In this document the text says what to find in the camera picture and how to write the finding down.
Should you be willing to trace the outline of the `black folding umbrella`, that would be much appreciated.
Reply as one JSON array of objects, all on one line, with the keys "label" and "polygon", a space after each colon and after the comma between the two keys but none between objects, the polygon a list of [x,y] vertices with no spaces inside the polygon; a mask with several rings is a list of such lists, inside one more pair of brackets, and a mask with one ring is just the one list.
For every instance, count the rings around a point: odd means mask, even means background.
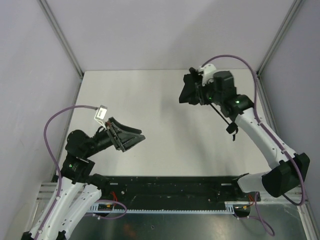
[{"label": "black folding umbrella", "polygon": [[[189,104],[196,106],[199,104],[196,98],[196,89],[195,89],[195,79],[198,70],[193,67],[189,68],[189,73],[183,76],[184,86],[179,95],[178,102],[180,104]],[[222,120],[227,124],[226,131],[232,135],[232,141],[236,140],[236,135],[239,131],[238,126],[235,123],[228,122],[227,119],[218,111],[218,109],[213,105],[212,100],[208,99],[209,106],[222,118]]]}]

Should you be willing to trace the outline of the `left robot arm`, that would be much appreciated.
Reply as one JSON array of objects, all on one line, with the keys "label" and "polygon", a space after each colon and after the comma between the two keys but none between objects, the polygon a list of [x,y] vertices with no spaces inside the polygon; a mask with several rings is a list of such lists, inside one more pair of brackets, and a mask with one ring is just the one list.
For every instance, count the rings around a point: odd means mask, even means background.
[{"label": "left robot arm", "polygon": [[89,208],[110,191],[110,181],[98,173],[89,158],[111,146],[126,152],[145,140],[142,130],[110,117],[90,137],[80,129],[67,136],[67,152],[54,194],[36,224],[23,240],[68,240]]}]

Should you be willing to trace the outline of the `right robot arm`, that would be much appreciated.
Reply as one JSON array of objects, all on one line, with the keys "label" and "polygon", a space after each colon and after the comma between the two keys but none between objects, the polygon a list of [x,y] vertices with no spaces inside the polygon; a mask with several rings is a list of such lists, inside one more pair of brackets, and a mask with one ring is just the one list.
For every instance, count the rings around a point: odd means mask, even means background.
[{"label": "right robot arm", "polygon": [[289,147],[258,115],[255,103],[239,94],[234,76],[212,65],[196,70],[195,98],[200,105],[215,104],[229,118],[235,130],[242,129],[264,156],[270,171],[244,174],[237,180],[245,193],[265,190],[272,197],[285,197],[287,192],[302,187],[310,159]]}]

